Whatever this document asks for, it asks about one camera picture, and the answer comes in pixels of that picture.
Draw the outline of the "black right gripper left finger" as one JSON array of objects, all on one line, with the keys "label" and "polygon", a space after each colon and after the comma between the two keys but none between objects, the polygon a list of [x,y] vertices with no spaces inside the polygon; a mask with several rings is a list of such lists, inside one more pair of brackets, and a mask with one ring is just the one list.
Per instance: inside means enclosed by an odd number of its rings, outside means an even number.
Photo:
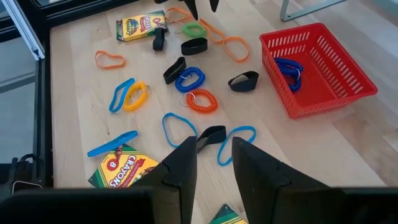
[{"label": "black right gripper left finger", "polygon": [[143,201],[134,224],[191,224],[197,184],[197,139],[190,136],[133,184]]}]

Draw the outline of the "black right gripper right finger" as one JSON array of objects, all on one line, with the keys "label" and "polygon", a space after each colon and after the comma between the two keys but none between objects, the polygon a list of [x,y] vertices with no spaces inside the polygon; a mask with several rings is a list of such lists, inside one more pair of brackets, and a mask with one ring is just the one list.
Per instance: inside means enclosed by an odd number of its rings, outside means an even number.
[{"label": "black right gripper right finger", "polygon": [[234,176],[249,224],[322,224],[309,190],[326,185],[276,159],[241,137],[232,144]]}]

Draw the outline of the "green coil wrist keychain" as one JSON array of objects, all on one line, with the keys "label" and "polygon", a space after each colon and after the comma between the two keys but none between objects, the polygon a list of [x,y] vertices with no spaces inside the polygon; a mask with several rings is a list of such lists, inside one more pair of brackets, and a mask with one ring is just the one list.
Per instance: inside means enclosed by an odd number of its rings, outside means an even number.
[{"label": "green coil wrist keychain", "polygon": [[206,36],[206,29],[197,22],[184,24],[182,31],[185,35],[191,38],[200,38]]}]

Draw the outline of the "blue rubber band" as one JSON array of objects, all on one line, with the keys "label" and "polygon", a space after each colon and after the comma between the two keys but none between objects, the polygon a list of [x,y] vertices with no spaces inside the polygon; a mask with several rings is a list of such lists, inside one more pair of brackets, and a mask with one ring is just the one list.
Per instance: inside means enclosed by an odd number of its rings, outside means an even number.
[{"label": "blue rubber band", "polygon": [[113,93],[113,98],[109,104],[109,111],[111,113],[116,113],[118,112],[124,103],[124,100],[127,95],[127,91],[130,89],[130,87],[135,83],[134,78],[127,79],[126,81],[122,82],[119,84],[115,89]]},{"label": "blue rubber band", "polygon": [[250,137],[249,139],[246,140],[248,143],[252,143],[252,142],[256,139],[257,131],[256,131],[255,127],[253,127],[253,126],[239,126],[239,127],[237,127],[237,128],[232,129],[232,130],[226,135],[226,138],[224,139],[224,141],[222,142],[222,144],[221,144],[221,146],[220,146],[220,148],[219,148],[219,150],[218,150],[218,153],[217,153],[217,163],[218,163],[219,166],[227,166],[227,165],[229,165],[229,164],[233,161],[232,156],[229,156],[229,157],[227,158],[227,160],[225,160],[225,161],[222,161],[222,160],[221,160],[221,156],[222,156],[223,150],[224,150],[225,147],[226,147],[226,143],[228,142],[228,139],[229,139],[233,134],[238,133],[238,132],[240,132],[240,131],[251,131],[251,132],[252,132],[251,137]]},{"label": "blue rubber band", "polygon": [[107,143],[87,152],[87,156],[94,157],[94,156],[98,156],[102,153],[116,149],[117,147],[122,146],[123,144],[127,143],[128,141],[134,139],[135,137],[137,137],[137,135],[138,135],[138,132],[136,130],[123,133],[120,136],[113,139],[112,141],[107,142]]},{"label": "blue rubber band", "polygon": [[163,116],[163,118],[162,118],[162,128],[163,128],[163,131],[164,131],[164,134],[165,134],[165,138],[166,138],[166,140],[167,140],[167,142],[168,142],[169,145],[171,145],[171,146],[174,147],[174,148],[177,148],[177,147],[179,146],[179,144],[174,144],[174,143],[170,140],[169,135],[168,135],[167,130],[166,130],[166,127],[165,127],[165,120],[166,120],[167,118],[171,118],[171,117],[174,117],[174,118],[176,118],[176,119],[178,119],[178,120],[180,120],[180,121],[183,121],[183,122],[186,123],[187,125],[189,125],[189,126],[191,127],[191,129],[193,130],[193,132],[195,133],[195,137],[196,137],[196,138],[198,137],[198,131],[197,131],[196,127],[193,125],[193,123],[191,123],[187,118],[185,118],[185,117],[183,117],[183,116],[179,116],[179,115],[177,115],[177,114],[175,114],[175,113],[169,112],[169,113],[166,113],[166,114]]}]

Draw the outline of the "yellow green Crayola crayon box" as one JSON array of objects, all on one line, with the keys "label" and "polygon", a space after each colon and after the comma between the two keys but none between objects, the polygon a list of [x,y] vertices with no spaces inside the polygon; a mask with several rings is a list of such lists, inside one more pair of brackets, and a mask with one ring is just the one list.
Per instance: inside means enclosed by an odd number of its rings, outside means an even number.
[{"label": "yellow green Crayola crayon box", "polygon": [[96,188],[127,188],[157,165],[141,151],[123,144],[108,152],[88,182]]},{"label": "yellow green Crayola crayon box", "polygon": [[155,35],[155,29],[168,30],[163,10],[127,17],[116,21],[116,39],[121,42]]},{"label": "yellow green Crayola crayon box", "polygon": [[223,204],[209,224],[247,224],[229,205]]}]

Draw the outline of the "orange coil wrist keychain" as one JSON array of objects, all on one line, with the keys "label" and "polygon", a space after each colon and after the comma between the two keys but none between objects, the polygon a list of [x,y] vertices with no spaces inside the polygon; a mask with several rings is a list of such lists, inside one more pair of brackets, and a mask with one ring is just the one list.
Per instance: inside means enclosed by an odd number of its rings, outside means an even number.
[{"label": "orange coil wrist keychain", "polygon": [[[210,104],[208,106],[201,106],[196,104],[195,99],[197,96],[205,97]],[[215,96],[208,90],[197,88],[185,93],[185,106],[189,107],[193,111],[208,114],[217,110],[218,101]]]}]

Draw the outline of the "blue coil wrist keychain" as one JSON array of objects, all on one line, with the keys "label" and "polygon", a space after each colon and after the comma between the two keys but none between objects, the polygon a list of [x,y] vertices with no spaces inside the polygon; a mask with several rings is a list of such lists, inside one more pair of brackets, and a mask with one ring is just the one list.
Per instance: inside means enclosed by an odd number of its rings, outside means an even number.
[{"label": "blue coil wrist keychain", "polygon": [[[183,81],[192,74],[196,74],[198,75],[198,79],[187,85],[187,86],[183,86]],[[182,93],[186,93],[189,92],[190,90],[196,89],[199,86],[201,86],[205,81],[205,73],[198,67],[188,67],[186,68],[181,74],[180,76],[177,78],[177,80],[175,81],[175,87],[179,92]]]},{"label": "blue coil wrist keychain", "polygon": [[287,84],[292,92],[296,92],[300,89],[301,81],[301,71],[299,69],[294,69],[292,71],[281,71],[281,73],[288,78]]},{"label": "blue coil wrist keychain", "polygon": [[283,75],[297,77],[304,70],[303,65],[295,60],[290,60],[287,58],[275,58],[274,61]]}]

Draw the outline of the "yellow coil wrist keychain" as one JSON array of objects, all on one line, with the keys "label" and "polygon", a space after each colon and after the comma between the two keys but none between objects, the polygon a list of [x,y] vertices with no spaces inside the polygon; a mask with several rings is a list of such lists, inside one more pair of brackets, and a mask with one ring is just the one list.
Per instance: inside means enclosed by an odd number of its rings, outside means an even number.
[{"label": "yellow coil wrist keychain", "polygon": [[[133,101],[132,103],[128,103],[129,98],[132,96],[132,94],[138,90],[142,91],[141,96],[136,101]],[[147,85],[143,81],[139,81],[139,82],[132,84],[127,90],[127,93],[126,93],[126,96],[125,96],[125,99],[123,102],[123,110],[124,111],[134,111],[134,110],[138,109],[140,106],[142,106],[146,102],[147,97],[148,97],[148,88],[147,88]]]}]

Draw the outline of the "red plastic basket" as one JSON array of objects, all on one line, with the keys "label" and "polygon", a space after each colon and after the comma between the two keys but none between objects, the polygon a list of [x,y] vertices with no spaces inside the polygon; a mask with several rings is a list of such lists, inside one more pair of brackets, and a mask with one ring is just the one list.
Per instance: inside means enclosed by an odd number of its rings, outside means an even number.
[{"label": "red plastic basket", "polygon": [[[262,64],[292,119],[342,108],[377,93],[375,84],[322,23],[268,32],[259,40]],[[294,79],[281,72],[276,58],[300,64],[297,91],[289,88]]]}]

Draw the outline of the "orange rubber band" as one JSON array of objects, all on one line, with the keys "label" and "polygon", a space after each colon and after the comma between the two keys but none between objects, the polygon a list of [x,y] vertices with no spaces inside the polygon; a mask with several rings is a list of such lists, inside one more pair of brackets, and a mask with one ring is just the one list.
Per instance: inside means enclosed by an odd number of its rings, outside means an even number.
[{"label": "orange rubber band", "polygon": [[[100,60],[99,60],[100,56],[107,56],[107,57],[112,58],[112,59],[118,59],[118,60],[120,60],[120,63],[111,64],[111,65],[103,65],[103,64],[100,63]],[[108,53],[105,50],[98,50],[95,53],[95,63],[96,63],[97,66],[99,66],[102,69],[110,70],[110,69],[124,67],[126,65],[126,59],[122,55],[111,54],[111,53]]]},{"label": "orange rubber band", "polygon": [[[230,51],[229,48],[227,48],[227,46],[226,46],[227,42],[229,42],[229,41],[238,41],[238,42],[242,43],[242,44],[245,46],[245,48],[246,48],[246,54],[245,54],[245,56],[242,57],[242,58],[237,58],[237,57],[232,53],[232,51]],[[248,43],[247,43],[243,38],[241,38],[241,37],[239,37],[239,36],[230,36],[230,37],[226,37],[226,38],[222,41],[222,44],[223,44],[223,48],[224,48],[225,52],[226,52],[235,62],[238,62],[238,63],[243,62],[243,61],[245,61],[245,60],[249,57],[249,53],[250,53],[249,45],[248,45]]]},{"label": "orange rubber band", "polygon": [[165,19],[171,23],[187,22],[193,19],[190,12],[179,7],[171,7],[165,12]]},{"label": "orange rubber band", "polygon": [[217,29],[216,27],[214,27],[213,25],[211,25],[204,19],[199,19],[199,22],[207,30],[207,32],[209,33],[210,39],[214,43],[220,44],[224,41],[226,36],[222,31],[220,31],[219,29]]}]

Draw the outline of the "wide black silicone wristband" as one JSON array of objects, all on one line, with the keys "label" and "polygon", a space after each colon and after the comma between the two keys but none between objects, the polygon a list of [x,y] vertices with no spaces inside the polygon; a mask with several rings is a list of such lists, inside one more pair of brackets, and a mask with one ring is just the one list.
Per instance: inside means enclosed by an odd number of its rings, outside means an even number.
[{"label": "wide black silicone wristband", "polygon": [[258,78],[257,72],[248,71],[230,79],[228,85],[235,92],[249,92],[256,88]]}]

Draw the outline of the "pale green mesh shelf riser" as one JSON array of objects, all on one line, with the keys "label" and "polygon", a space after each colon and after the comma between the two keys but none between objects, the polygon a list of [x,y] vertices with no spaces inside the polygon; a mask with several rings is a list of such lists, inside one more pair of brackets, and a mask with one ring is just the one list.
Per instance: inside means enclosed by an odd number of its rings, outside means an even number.
[{"label": "pale green mesh shelf riser", "polygon": [[298,11],[288,14],[287,9],[290,4],[290,0],[282,0],[279,17],[282,21],[287,22],[287,21],[291,21],[293,19],[296,19],[296,18],[299,18],[302,16],[306,16],[307,14],[311,14],[313,12],[319,11],[326,7],[330,7],[332,5],[341,3],[343,1],[346,1],[346,0],[326,0],[325,2],[321,2],[316,5],[305,7],[303,9],[299,9]]}]

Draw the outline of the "silver aluminium rail bracket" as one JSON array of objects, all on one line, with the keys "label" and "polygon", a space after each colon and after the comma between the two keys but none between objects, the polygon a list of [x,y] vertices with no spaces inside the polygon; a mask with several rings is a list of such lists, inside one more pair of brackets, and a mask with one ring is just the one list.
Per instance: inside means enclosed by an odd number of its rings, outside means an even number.
[{"label": "silver aluminium rail bracket", "polygon": [[17,0],[0,0],[7,13],[11,17],[14,25],[19,31],[21,37],[24,39],[25,44],[33,55],[36,61],[45,58],[45,50],[40,43],[37,34],[31,26],[26,14],[22,10],[21,5]]}]

